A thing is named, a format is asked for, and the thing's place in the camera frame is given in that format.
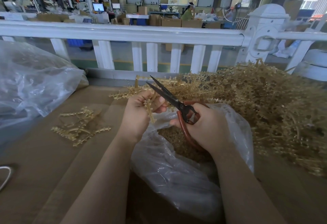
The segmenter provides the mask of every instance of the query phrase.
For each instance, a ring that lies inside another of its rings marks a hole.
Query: standing fan
[[[243,18],[240,18],[241,15],[241,8],[247,7],[245,12],[242,11]],[[250,12],[251,10],[251,0],[232,0],[232,3],[230,5],[230,2],[223,4],[223,16],[226,19],[226,21],[231,22],[231,25],[228,25],[231,27],[231,29],[236,28],[236,23],[242,21]]]

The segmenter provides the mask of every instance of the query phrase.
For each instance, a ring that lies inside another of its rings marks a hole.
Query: scissors
[[[195,109],[193,108],[193,106],[191,104],[194,103],[200,103],[204,106],[206,106],[207,108],[209,108],[206,104],[199,102],[199,101],[184,101],[181,102],[179,101],[169,90],[166,89],[165,86],[163,86],[158,80],[156,80],[154,77],[152,77],[150,75],[150,77],[153,79],[153,81],[161,88],[158,89],[157,87],[153,86],[152,84],[150,84],[149,82],[146,82],[155,92],[157,92],[159,95],[161,95],[163,98],[166,99],[166,101],[170,102],[170,104],[174,107],[176,107],[178,109],[177,111],[177,116],[178,116],[178,120],[180,122],[181,125],[181,129],[183,131],[184,137],[186,139],[186,141],[193,146],[194,148],[196,148],[197,150],[203,152],[205,151],[205,149],[203,147],[201,147],[190,135],[190,133],[187,130],[187,127],[185,125],[185,123],[191,124],[193,125],[194,122],[197,122],[198,119],[200,119],[200,114],[198,112],[195,111]],[[190,120],[190,118],[192,117],[192,115],[190,115],[190,111],[192,111],[195,116],[194,116],[194,122],[192,122]]]

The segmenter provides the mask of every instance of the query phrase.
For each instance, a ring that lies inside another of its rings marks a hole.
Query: clear plastic bag
[[[77,88],[84,71],[28,43],[0,40],[0,128],[46,116]]]
[[[229,105],[212,104],[226,116],[232,141],[253,172],[252,133],[248,122]],[[204,221],[217,221],[222,214],[222,199],[213,163],[198,164],[175,154],[172,144],[157,132],[170,127],[176,112],[155,114],[132,154],[132,169],[150,188],[162,195],[181,212]]]

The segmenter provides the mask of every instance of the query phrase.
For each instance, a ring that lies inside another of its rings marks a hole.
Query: black scissor blade
[[[170,102],[170,104],[174,107],[176,107],[177,109],[180,109],[180,102],[177,100],[175,100],[174,98],[172,98],[170,95],[166,94],[165,92],[163,92],[162,90],[158,89],[157,87],[153,86],[152,84],[150,84],[149,82],[146,82],[155,92],[157,92],[159,95],[161,95],[163,98],[165,98],[168,102]]]
[[[162,83],[160,83],[158,80],[156,80],[154,77],[152,77],[151,75],[150,75],[150,77],[153,79],[153,81],[161,88],[161,90],[163,91],[163,92],[165,92],[167,95],[169,95],[169,96],[171,96],[175,101],[177,100],[178,101],[178,99],[177,98],[175,98],[175,96],[165,87],[165,86],[163,86],[162,85]]]

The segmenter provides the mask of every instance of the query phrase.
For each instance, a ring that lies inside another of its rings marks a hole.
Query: blue plastic crate
[[[92,43],[92,40],[67,39],[70,47],[82,47],[86,43]]]

